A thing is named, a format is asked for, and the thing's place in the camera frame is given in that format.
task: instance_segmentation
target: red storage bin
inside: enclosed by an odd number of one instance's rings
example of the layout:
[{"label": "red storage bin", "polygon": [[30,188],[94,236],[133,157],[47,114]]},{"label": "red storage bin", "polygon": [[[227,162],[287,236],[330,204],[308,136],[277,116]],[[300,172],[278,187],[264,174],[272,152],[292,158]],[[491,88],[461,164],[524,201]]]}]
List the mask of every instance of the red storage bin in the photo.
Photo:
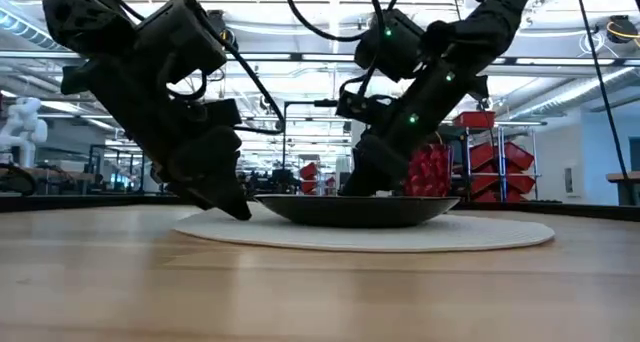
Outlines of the red storage bin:
[{"label": "red storage bin", "polygon": [[493,152],[489,142],[471,148],[471,170],[482,168],[485,164],[493,160],[493,156],[498,156],[498,148],[494,147]]},{"label": "red storage bin", "polygon": [[404,183],[407,196],[444,197],[451,190],[452,149],[428,144],[413,153],[409,176]]},{"label": "red storage bin", "polygon": [[523,171],[528,170],[533,163],[533,155],[518,147],[513,142],[505,143],[504,155],[507,157],[507,160],[509,162],[520,167],[520,169]]},{"label": "red storage bin", "polygon": [[496,121],[496,113],[492,111],[462,112],[454,118],[453,125],[469,128],[492,128]]},{"label": "red storage bin", "polygon": [[318,185],[317,182],[306,181],[306,182],[302,182],[300,184],[300,189],[302,190],[302,193],[304,193],[304,194],[313,195],[313,194],[316,194],[316,186],[317,185]]},{"label": "red storage bin", "polygon": [[[505,143],[504,152],[507,161],[522,170],[528,170],[533,163],[533,155],[512,142]],[[474,146],[471,148],[471,169],[476,171],[484,167],[485,164],[493,159],[493,156],[498,156],[498,147],[493,147],[492,152],[488,142]]]},{"label": "red storage bin", "polygon": [[302,178],[303,180],[314,180],[316,179],[317,174],[318,167],[313,162],[300,169],[300,178]]},{"label": "red storage bin", "polygon": [[[507,191],[507,201],[509,203],[525,202],[526,199],[520,196],[515,190]],[[500,191],[486,190],[483,193],[473,198],[473,202],[500,202]]]},{"label": "red storage bin", "polygon": [[[497,166],[488,164],[476,173],[498,173]],[[531,192],[536,181],[529,176],[514,176],[522,174],[522,170],[514,164],[507,164],[507,192],[515,189],[517,193],[526,194]],[[494,184],[500,182],[499,176],[474,176],[471,183],[471,194],[481,193]]]}]

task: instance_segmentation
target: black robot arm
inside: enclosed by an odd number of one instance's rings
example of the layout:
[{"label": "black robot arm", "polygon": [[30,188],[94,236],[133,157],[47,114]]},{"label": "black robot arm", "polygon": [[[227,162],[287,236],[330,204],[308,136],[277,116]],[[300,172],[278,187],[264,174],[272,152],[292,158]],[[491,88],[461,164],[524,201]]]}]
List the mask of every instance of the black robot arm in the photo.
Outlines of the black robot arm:
[{"label": "black robot arm", "polygon": [[[488,97],[486,77],[478,73],[509,48],[528,1],[485,0],[466,19],[434,22],[424,33],[401,12],[386,13],[389,30],[381,42],[377,67],[393,80],[415,81],[384,107],[375,100],[357,100],[349,92],[341,96],[339,114],[370,124],[353,151],[355,168],[343,195],[368,196],[394,189],[405,179],[414,149],[466,94]],[[395,36],[402,36],[401,41]],[[360,66],[370,62],[372,53],[367,52],[377,44],[376,34],[365,34],[356,50]]]},{"label": "black robot arm", "polygon": [[[203,209],[218,207],[238,219],[251,213],[235,176],[242,123],[233,99],[202,103],[207,76],[226,52],[247,70],[267,102],[277,105],[234,48],[219,33],[220,13],[197,0],[170,0],[134,24],[121,0],[44,0],[56,42],[88,58],[64,68],[62,92],[92,92],[153,161],[153,175]],[[190,95],[167,88],[199,70],[202,87]],[[278,130],[253,130],[278,134]]]}]

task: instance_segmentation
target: white wall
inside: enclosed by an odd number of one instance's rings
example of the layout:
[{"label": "white wall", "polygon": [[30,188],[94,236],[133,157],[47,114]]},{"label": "white wall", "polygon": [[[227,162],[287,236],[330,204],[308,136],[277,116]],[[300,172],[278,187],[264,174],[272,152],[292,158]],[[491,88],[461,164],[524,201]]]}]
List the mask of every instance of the white wall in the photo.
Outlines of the white wall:
[{"label": "white wall", "polygon": [[[578,120],[574,114],[567,118]],[[582,161],[582,131],[578,123],[566,124],[550,121],[548,126],[535,130],[536,157],[538,163],[538,199],[555,200],[564,203],[587,203],[584,195],[584,165]],[[533,151],[530,137],[519,137],[516,144]],[[573,190],[565,190],[565,168],[573,169]],[[525,196],[535,199],[532,191]]]},{"label": "white wall", "polygon": [[[631,169],[629,138],[640,137],[640,118],[627,112],[628,109],[622,108],[613,110],[622,157],[629,171]],[[618,188],[606,179],[607,174],[621,171],[607,114],[583,110],[581,127],[585,161],[585,193],[589,197],[589,203],[617,205]]]},{"label": "white wall", "polygon": [[[620,173],[611,128],[606,113],[590,112],[592,106],[569,111],[567,117],[548,119],[548,126],[536,129],[538,172],[542,175],[538,179],[539,199],[618,205],[617,186],[606,179],[609,173]],[[623,159],[630,170],[629,138],[640,137],[640,104],[616,108],[613,114]],[[532,150],[526,137],[518,138],[516,143]],[[565,191],[567,167],[573,168],[572,195]],[[533,199],[534,194],[526,197]]]}]

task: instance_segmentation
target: round white mat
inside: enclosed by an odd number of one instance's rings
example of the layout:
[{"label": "round white mat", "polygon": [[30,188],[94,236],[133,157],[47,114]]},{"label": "round white mat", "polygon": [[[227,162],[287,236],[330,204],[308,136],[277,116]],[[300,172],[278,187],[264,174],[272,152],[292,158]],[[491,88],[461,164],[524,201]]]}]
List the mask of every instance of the round white mat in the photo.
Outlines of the round white mat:
[{"label": "round white mat", "polygon": [[478,251],[531,246],[553,238],[551,228],[519,222],[441,215],[417,227],[340,229],[296,225],[258,203],[253,217],[237,221],[220,210],[205,211],[179,221],[174,230],[222,242],[355,252]]}]

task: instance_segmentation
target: black bowl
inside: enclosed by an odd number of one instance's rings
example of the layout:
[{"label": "black bowl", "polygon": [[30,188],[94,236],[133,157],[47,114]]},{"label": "black bowl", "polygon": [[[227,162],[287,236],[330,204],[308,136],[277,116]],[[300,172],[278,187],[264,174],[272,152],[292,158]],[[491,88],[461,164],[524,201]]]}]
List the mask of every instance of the black bowl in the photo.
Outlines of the black bowl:
[{"label": "black bowl", "polygon": [[258,195],[256,200],[293,223],[344,228],[417,226],[439,216],[457,197],[341,197]]}]

